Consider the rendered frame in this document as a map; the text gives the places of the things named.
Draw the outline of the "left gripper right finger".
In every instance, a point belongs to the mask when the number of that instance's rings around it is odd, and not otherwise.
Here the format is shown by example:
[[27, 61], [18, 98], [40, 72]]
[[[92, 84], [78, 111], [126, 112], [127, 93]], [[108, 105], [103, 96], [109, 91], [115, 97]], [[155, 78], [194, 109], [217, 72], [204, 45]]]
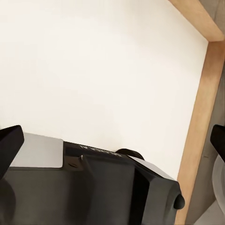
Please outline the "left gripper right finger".
[[225, 126], [218, 124], [213, 126], [210, 142], [225, 162]]

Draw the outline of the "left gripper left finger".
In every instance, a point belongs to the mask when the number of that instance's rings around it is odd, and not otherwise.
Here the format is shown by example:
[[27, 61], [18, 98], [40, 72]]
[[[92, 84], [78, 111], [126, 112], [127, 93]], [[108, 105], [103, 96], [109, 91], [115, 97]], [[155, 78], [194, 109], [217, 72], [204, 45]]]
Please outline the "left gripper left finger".
[[0, 129], [0, 181], [24, 144], [20, 125]]

